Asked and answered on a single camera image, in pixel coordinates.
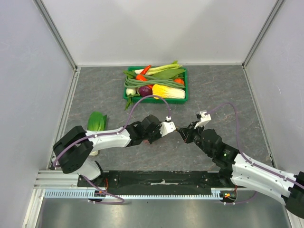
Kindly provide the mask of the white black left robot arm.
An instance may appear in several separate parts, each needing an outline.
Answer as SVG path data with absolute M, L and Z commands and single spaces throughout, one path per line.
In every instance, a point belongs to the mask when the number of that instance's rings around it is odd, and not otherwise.
M 104 182 L 104 175 L 100 166 L 88 159 L 91 152 L 137 146 L 145 140 L 152 143 L 162 138 L 161 126 L 154 115 L 108 131 L 86 131 L 82 126 L 76 126 L 54 144 L 56 159 L 53 165 L 60 167 L 64 174 L 77 172 L 86 176 L 90 184 L 99 187 Z

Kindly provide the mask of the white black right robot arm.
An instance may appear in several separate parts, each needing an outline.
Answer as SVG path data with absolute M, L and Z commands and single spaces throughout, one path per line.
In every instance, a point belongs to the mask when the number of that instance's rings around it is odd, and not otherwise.
M 194 143 L 219 168 L 218 183 L 252 189 L 285 206 L 292 214 L 304 217 L 304 173 L 289 173 L 256 161 L 224 143 L 213 129 L 192 122 L 177 129 L 185 143 Z

